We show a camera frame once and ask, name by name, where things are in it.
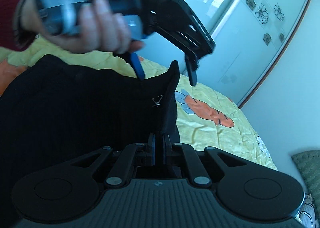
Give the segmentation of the person's left hand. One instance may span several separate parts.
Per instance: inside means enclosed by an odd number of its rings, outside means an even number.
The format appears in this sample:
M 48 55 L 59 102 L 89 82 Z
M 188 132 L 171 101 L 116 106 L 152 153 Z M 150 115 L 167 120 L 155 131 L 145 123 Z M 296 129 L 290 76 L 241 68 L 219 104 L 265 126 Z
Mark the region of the person's left hand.
M 79 13 L 80 35 L 64 37 L 50 35 L 44 28 L 36 10 L 35 0 L 25 0 L 22 5 L 21 27 L 42 35 L 51 43 L 72 53 L 87 53 L 94 50 L 123 54 L 144 47 L 141 41 L 132 41 L 130 30 L 120 14 L 111 11 L 107 0 L 95 0 L 82 5 Z

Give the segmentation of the red sleeved left forearm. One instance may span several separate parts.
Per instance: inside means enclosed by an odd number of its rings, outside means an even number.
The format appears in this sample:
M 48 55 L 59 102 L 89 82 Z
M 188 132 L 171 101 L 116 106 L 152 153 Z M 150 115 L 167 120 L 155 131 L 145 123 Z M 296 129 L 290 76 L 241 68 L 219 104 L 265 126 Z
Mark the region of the red sleeved left forearm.
M 21 26 L 24 3 L 25 0 L 1 0 L 1 47 L 22 52 L 35 40 L 37 34 Z

